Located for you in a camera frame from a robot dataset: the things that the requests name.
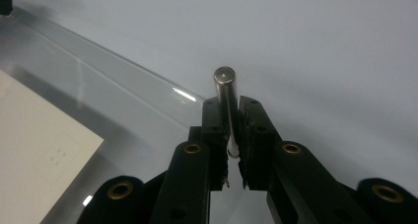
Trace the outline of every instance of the metal cylinder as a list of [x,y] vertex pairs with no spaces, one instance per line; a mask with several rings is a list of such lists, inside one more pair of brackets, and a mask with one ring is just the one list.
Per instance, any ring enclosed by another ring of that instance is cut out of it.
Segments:
[[239,156],[238,139],[238,99],[235,71],[227,66],[218,68],[213,75],[218,101],[221,107],[222,120],[231,130],[231,139],[228,144],[228,153],[231,157]]

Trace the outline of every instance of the white paper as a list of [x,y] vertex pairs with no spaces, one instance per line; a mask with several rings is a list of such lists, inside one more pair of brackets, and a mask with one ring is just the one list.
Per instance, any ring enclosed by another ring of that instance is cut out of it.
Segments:
[[0,223],[39,223],[102,142],[0,71]]

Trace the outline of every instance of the black plastic part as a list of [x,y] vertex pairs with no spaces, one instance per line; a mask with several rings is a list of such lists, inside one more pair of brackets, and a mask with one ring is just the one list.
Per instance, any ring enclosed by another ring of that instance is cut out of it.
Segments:
[[271,173],[273,146],[281,141],[280,135],[261,103],[241,97],[240,125],[240,172],[243,185],[251,190],[267,190]]
[[157,203],[157,198],[160,193],[160,189],[163,185],[164,179],[166,177],[166,172],[159,174],[158,176],[154,177],[152,180],[148,181],[144,185],[144,194],[143,199],[141,200],[142,209],[141,212],[141,220],[143,223],[149,223],[151,219],[151,215],[154,212],[154,207]]
[[208,223],[209,194],[209,148],[201,142],[181,143],[175,148],[150,223]]
[[357,188],[356,199],[376,223],[418,223],[417,198],[389,181],[362,180]]
[[[190,128],[190,137],[195,137],[196,128]],[[222,120],[218,98],[211,98],[203,103],[201,140],[210,149],[210,188],[222,190],[228,176],[227,146],[230,131]]]
[[[107,193],[111,187],[121,182],[130,182],[132,192],[121,199],[111,199]],[[141,215],[143,204],[144,184],[132,177],[117,177],[105,182],[95,193],[93,199],[85,207],[78,224],[134,224],[146,223]]]
[[13,0],[0,0],[0,16],[9,16],[13,11]]
[[200,141],[202,138],[202,127],[201,126],[190,126],[188,130],[187,141]]
[[267,204],[274,223],[294,224],[298,222],[298,213],[274,172],[270,176]]
[[[272,166],[298,215],[298,223],[374,223],[309,149],[295,142],[274,146]],[[273,190],[280,190],[272,184]]]

